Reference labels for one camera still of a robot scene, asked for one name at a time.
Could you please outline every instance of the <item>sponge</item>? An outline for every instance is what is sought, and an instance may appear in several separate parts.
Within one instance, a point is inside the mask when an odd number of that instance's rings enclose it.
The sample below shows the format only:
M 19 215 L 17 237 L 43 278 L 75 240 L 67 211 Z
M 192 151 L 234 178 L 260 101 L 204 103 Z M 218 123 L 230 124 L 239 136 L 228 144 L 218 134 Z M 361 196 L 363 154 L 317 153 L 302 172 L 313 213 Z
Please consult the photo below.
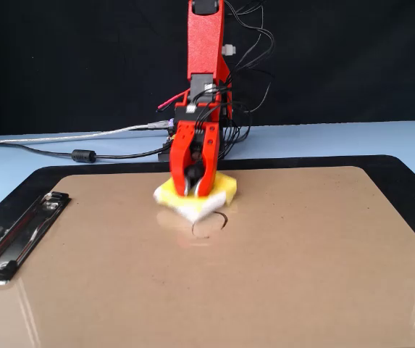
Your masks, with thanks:
M 192 193 L 179 196 L 172 178 L 160 185 L 154 192 L 157 203 L 175 209 L 190 222 L 195 223 L 224 204 L 231 203 L 236 194 L 236 179 L 215 173 L 215 181 L 210 195 L 195 197 Z

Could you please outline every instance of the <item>metal clip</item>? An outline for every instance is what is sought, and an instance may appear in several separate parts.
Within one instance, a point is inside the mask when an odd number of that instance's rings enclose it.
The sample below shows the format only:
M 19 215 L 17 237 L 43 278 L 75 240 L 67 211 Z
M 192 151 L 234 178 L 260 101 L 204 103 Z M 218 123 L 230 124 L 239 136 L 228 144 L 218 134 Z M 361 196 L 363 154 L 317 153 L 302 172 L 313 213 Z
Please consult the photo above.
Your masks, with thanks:
M 70 202 L 68 194 L 38 197 L 11 228 L 0 233 L 0 285 L 8 283 Z

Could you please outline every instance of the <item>table surface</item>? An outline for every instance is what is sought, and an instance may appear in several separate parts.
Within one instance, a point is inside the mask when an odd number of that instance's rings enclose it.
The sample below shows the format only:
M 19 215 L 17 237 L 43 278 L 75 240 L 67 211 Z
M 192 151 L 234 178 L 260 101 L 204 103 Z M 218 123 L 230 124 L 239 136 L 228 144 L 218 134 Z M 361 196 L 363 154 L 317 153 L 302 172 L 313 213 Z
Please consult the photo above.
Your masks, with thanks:
M 41 138 L 0 136 L 0 138 Z M 166 131 L 133 131 L 86 141 L 31 144 L 37 149 L 71 152 L 90 149 L 97 154 L 134 154 L 162 146 Z M 235 145 L 228 159 L 325 157 L 386 154 L 397 157 L 415 172 L 415 121 L 338 123 L 253 127 L 246 141 Z M 122 162 L 155 162 L 157 156 Z M 101 161 L 98 163 L 115 163 Z M 71 159 L 42 156 L 21 149 L 0 147 L 0 201 L 35 170 L 56 165 L 80 165 Z

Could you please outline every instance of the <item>clipboard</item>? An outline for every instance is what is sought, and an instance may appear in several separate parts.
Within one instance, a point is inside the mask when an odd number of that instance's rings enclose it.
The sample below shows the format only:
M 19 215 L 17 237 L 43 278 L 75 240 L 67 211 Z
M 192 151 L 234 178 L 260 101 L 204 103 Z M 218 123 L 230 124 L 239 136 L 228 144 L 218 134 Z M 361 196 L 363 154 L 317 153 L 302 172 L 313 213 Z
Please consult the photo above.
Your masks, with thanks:
M 167 169 L 44 168 L 0 204 L 10 225 L 51 190 L 71 198 L 0 288 L 0 346 L 415 347 L 415 175 L 400 161 L 223 162 L 239 183 L 225 226 L 157 206 Z

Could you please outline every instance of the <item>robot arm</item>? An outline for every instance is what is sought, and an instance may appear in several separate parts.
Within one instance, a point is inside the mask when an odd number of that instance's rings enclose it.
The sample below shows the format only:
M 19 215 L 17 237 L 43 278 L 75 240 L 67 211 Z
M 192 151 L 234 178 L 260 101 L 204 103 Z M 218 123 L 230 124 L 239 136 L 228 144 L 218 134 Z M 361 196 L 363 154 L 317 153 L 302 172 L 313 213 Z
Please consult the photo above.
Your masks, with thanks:
M 220 115 L 231 118 L 231 91 L 221 93 L 230 74 L 222 56 L 224 0 L 189 0 L 188 80 L 190 89 L 175 104 L 176 134 L 170 172 L 177 193 L 207 196 L 217 171 L 223 132 Z

